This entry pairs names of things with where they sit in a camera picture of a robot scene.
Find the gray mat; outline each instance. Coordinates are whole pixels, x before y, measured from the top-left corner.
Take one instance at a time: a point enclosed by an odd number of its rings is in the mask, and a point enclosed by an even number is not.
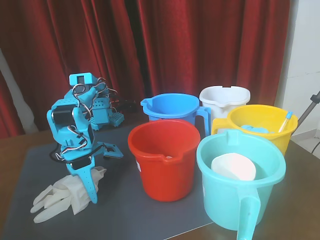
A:
[[[98,203],[73,215],[72,208],[42,223],[30,213],[35,197],[68,175],[64,164],[49,159],[55,144],[30,149],[4,225],[4,240],[164,240],[211,223],[203,205],[201,172],[195,165],[191,193],[176,202],[158,202],[143,190],[128,134],[134,126],[96,133],[98,141],[116,144],[122,159],[96,158],[107,169],[99,181]]]

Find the red bucket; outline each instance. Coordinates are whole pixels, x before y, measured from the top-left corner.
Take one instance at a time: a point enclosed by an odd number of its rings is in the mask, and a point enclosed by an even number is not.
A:
[[[130,132],[128,145],[149,197],[171,202],[191,191],[199,142],[195,126],[178,119],[150,121]]]

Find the metal stand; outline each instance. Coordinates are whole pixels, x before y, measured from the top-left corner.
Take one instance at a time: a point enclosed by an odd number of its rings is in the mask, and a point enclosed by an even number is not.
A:
[[[320,103],[320,91],[317,95],[312,95],[310,98],[312,103],[310,106],[305,110],[305,112],[302,114],[302,116],[298,120],[298,126],[296,130],[299,128],[299,126],[303,123],[303,121],[307,118],[307,116],[311,113],[311,111],[315,108],[315,106]]]

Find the turquoise bucket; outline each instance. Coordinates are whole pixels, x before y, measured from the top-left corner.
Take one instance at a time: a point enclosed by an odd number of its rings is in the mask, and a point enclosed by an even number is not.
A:
[[[211,170],[215,157],[237,153],[255,165],[253,181],[241,181]],[[237,240],[251,240],[265,212],[272,188],[286,173],[280,150],[260,136],[227,130],[204,138],[196,151],[202,172],[203,201],[207,215],[219,226],[237,231]]]

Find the white container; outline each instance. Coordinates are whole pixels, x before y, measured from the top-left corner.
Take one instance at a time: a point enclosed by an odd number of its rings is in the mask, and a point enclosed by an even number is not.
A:
[[[225,119],[228,113],[250,100],[250,91],[244,87],[209,86],[199,97],[202,106],[211,108],[211,125],[214,119]]]
[[[257,171],[249,158],[238,153],[217,156],[211,162],[211,170],[224,177],[242,181],[255,180]]]

